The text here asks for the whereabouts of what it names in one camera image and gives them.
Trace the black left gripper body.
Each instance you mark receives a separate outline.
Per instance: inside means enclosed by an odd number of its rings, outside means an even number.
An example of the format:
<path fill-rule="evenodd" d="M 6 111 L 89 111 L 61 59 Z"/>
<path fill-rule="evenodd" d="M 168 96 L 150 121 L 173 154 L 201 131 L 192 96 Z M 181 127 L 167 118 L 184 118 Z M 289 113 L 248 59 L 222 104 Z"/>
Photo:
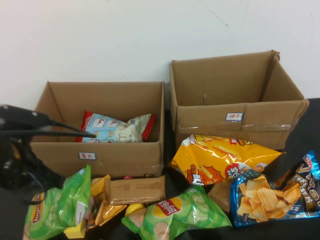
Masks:
<path fill-rule="evenodd" d="M 25 171 L 37 181 L 45 191 L 51 188 L 62 188 L 65 177 L 46 166 L 30 149 L 26 152 L 24 166 Z"/>

